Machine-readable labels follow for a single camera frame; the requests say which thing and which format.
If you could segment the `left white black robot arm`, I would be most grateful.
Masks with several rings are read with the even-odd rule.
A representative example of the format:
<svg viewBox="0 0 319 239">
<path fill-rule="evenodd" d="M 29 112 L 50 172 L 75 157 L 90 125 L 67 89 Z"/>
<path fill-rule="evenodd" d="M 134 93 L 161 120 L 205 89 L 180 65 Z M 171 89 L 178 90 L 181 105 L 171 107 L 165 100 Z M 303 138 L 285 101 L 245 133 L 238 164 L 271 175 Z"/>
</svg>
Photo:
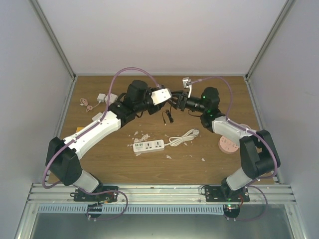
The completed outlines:
<svg viewBox="0 0 319 239">
<path fill-rule="evenodd" d="M 71 136 L 50 141 L 45 171 L 55 175 L 58 183 L 81 188 L 91 201 L 98 201 L 103 195 L 102 183 L 82 169 L 80 159 L 103 138 L 141 117 L 143 112 L 158 112 L 170 98 L 170 90 L 163 86 L 150 88 L 144 81 L 132 81 L 97 120 Z"/>
</svg>

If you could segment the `white cube socket tiger sticker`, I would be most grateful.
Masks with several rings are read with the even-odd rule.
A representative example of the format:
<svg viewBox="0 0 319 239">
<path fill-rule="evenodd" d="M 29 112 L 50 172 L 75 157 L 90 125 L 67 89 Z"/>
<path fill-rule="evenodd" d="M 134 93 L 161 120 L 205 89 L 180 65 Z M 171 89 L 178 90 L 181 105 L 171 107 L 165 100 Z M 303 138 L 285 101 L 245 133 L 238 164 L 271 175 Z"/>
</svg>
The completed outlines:
<svg viewBox="0 0 319 239">
<path fill-rule="evenodd" d="M 106 97 L 104 98 L 104 102 L 108 104 L 112 104 L 114 103 L 116 100 L 118 99 L 118 96 L 111 93 L 110 95 L 106 95 Z"/>
</svg>

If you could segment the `white square charger plug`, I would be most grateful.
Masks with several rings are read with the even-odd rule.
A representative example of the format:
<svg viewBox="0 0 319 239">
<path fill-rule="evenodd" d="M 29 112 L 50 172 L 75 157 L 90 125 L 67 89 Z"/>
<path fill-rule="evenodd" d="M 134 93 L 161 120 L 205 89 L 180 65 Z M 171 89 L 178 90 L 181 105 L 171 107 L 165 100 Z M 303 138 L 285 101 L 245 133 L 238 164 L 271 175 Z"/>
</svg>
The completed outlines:
<svg viewBox="0 0 319 239">
<path fill-rule="evenodd" d="M 95 116 L 92 117 L 92 121 L 98 120 L 102 115 L 102 113 L 97 113 Z"/>
</svg>

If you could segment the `pink round power socket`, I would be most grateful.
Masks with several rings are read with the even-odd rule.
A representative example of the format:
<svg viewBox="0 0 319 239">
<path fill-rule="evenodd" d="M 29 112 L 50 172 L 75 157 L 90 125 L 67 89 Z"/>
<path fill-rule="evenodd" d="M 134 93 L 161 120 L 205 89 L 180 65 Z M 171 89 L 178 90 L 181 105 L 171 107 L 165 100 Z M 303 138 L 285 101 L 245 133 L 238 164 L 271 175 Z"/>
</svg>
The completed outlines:
<svg viewBox="0 0 319 239">
<path fill-rule="evenodd" d="M 234 142 L 232 142 L 224 136 L 220 138 L 218 142 L 218 147 L 222 152 L 226 154 L 233 154 L 239 149 L 239 146 L 237 144 L 235 144 Z"/>
</svg>

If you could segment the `white power strip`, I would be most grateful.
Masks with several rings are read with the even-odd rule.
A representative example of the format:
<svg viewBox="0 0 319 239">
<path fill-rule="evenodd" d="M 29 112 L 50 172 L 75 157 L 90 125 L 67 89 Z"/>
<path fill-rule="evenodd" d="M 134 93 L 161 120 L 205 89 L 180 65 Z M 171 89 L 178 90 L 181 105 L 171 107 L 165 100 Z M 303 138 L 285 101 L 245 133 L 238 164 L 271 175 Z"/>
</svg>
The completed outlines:
<svg viewBox="0 0 319 239">
<path fill-rule="evenodd" d="M 162 139 L 138 142 L 133 144 L 133 151 L 135 154 L 162 151 L 164 150 L 164 148 L 165 148 L 165 145 Z"/>
</svg>

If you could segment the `black charger plug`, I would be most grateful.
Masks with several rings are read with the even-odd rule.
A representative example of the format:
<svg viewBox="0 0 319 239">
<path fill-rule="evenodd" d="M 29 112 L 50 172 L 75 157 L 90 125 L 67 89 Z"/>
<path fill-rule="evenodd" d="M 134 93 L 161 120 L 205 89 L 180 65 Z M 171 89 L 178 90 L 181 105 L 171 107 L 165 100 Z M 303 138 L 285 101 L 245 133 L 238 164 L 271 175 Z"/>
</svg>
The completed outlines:
<svg viewBox="0 0 319 239">
<path fill-rule="evenodd" d="M 169 100 L 168 100 L 168 103 L 170 104 L 170 105 L 176 105 L 177 103 L 178 103 L 178 98 L 176 98 L 176 97 L 172 97 L 172 98 L 170 98 Z"/>
</svg>

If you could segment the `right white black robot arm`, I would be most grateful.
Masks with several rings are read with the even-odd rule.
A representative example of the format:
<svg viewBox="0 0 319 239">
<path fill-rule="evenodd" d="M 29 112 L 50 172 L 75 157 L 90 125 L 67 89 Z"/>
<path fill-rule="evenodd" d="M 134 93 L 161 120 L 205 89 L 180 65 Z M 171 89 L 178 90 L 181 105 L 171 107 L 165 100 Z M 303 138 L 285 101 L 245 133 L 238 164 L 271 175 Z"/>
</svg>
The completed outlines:
<svg viewBox="0 0 319 239">
<path fill-rule="evenodd" d="M 271 134 L 266 130 L 255 131 L 233 122 L 219 109 L 219 92 L 207 87 L 201 96 L 192 97 L 185 91 L 174 91 L 171 106 L 181 111 L 199 112 L 201 124 L 210 132 L 226 137 L 240 149 L 240 168 L 222 180 L 221 197 L 231 202 L 248 185 L 273 176 L 281 165 Z"/>
</svg>

